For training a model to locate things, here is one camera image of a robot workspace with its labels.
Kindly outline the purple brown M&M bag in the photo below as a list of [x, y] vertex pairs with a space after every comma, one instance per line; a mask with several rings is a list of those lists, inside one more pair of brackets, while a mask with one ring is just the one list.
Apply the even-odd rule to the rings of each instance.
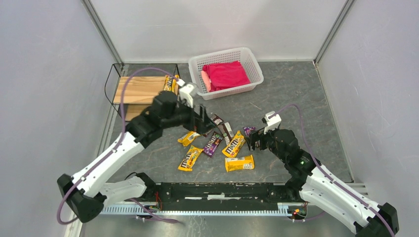
[[245, 126], [245, 127], [243, 127], [243, 130], [244, 130], [244, 134], [245, 134], [245, 136], [250, 136], [250, 134], [253, 132], [253, 131], [255, 131], [255, 127], [253, 127], [253, 126]]

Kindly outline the yellow M&M bag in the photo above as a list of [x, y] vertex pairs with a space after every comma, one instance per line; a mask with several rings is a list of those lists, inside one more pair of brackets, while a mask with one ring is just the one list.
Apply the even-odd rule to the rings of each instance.
[[240, 149], [245, 143], [245, 137], [241, 133], [241, 131], [237, 131], [233, 139], [230, 141], [230, 143], [222, 150], [222, 153], [227, 158], [235, 158], [237, 154], [239, 153]]
[[193, 166], [203, 151], [204, 149], [191, 145], [177, 169], [185, 172], [193, 171]]

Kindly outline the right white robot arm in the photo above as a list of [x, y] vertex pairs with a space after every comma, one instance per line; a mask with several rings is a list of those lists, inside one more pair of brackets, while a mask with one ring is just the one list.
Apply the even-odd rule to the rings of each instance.
[[290, 198], [316, 205], [344, 224], [357, 237], [393, 237], [399, 230], [397, 210], [360, 194], [333, 175], [302, 149], [291, 130], [263, 128], [246, 137], [250, 150], [268, 149], [291, 175], [286, 182]]

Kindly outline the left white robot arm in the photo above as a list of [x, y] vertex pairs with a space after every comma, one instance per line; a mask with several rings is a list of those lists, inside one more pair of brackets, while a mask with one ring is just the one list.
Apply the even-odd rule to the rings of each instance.
[[195, 112], [190, 94], [181, 92], [175, 95], [173, 92], [161, 91], [151, 106], [123, 126], [112, 146], [79, 172], [73, 175], [62, 174], [57, 179], [62, 195], [56, 213], [58, 223], [72, 223], [61, 219], [65, 204], [78, 220], [86, 223], [109, 205], [141, 197], [147, 189], [141, 177], [135, 176], [117, 183], [107, 181], [127, 161], [162, 137], [164, 129], [178, 126], [203, 135], [216, 125], [207, 115], [205, 106], [200, 105], [199, 112]]

